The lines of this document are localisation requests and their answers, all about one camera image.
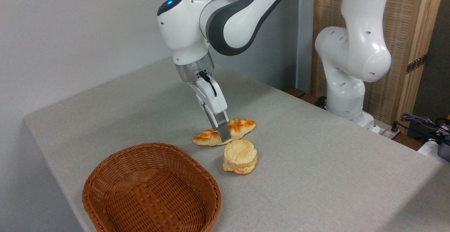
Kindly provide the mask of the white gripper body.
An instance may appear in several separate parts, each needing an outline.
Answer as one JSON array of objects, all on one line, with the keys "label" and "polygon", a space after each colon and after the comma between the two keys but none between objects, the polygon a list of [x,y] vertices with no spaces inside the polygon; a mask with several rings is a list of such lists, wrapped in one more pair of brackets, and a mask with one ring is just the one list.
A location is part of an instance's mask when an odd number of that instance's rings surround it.
[{"label": "white gripper body", "polygon": [[188,82],[193,90],[198,94],[214,115],[227,110],[227,103],[218,83],[207,77],[197,79],[195,82]]}]

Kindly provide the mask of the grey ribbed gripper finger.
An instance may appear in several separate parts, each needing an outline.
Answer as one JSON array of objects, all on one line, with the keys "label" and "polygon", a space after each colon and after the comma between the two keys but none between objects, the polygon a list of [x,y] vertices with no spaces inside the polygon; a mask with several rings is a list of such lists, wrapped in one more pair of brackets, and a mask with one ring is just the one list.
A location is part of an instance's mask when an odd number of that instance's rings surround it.
[{"label": "grey ribbed gripper finger", "polygon": [[202,98],[198,94],[196,94],[196,98],[197,98],[201,108],[207,113],[205,102],[202,100]]},{"label": "grey ribbed gripper finger", "polygon": [[225,142],[231,139],[230,130],[228,127],[228,116],[226,111],[220,112],[217,115],[214,115],[209,108],[205,108],[205,112],[208,116],[210,124],[212,125],[213,130],[217,130],[221,141]]}]

